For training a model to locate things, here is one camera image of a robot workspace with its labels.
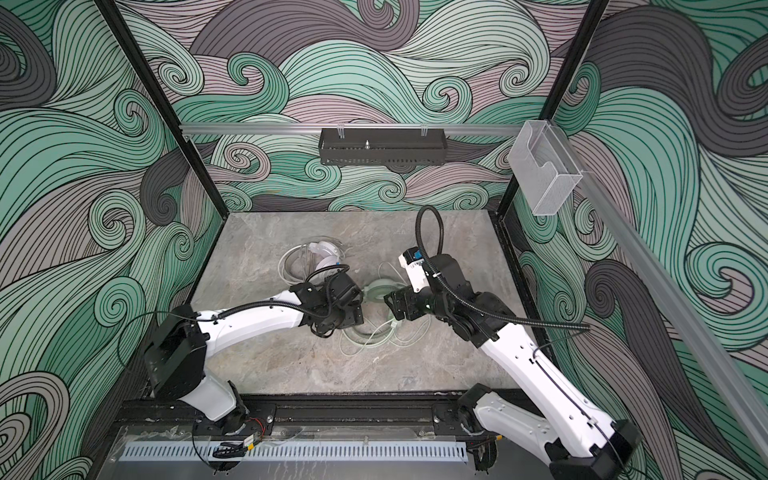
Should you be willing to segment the green over-ear headphones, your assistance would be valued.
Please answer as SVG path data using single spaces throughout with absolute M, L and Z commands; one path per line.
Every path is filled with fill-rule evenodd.
M 368 303 L 384 304 L 385 297 L 406 286 L 402 281 L 396 281 L 390 278 L 380 278 L 374 280 L 363 288 L 364 301 Z M 389 343 L 394 339 L 401 321 L 397 320 L 392 313 L 388 314 L 387 320 L 374 330 L 365 335 L 365 340 L 361 344 L 362 349 L 378 347 Z

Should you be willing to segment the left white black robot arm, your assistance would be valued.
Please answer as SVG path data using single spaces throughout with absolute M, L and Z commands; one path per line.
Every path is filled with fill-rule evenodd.
M 362 289 L 348 267 L 324 267 L 264 300 L 223 310 L 189 304 L 165 314 L 143 353 L 153 397 L 181 401 L 203 415 L 215 435 L 238 433 L 249 411 L 236 386 L 214 374 L 208 360 L 246 340 L 306 326 L 320 338 L 363 323 Z

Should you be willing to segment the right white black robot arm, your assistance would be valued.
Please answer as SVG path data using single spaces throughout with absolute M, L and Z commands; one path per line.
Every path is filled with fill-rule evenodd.
M 617 479 L 640 444 L 633 422 L 615 420 L 581 393 L 541 352 L 495 294 L 477 292 L 447 254 L 398 258 L 410 284 L 386 295 L 398 320 L 432 315 L 495 361 L 533 402 L 530 412 L 477 384 L 459 401 L 463 428 L 499 434 L 534 455 L 556 479 Z

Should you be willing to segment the white over-ear headphones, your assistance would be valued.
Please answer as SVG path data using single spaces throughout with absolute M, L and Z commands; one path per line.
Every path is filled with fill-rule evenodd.
M 345 259 L 344 244 L 335 238 L 319 236 L 290 247 L 277 265 L 278 275 L 286 285 L 297 284 L 315 271 L 340 264 Z

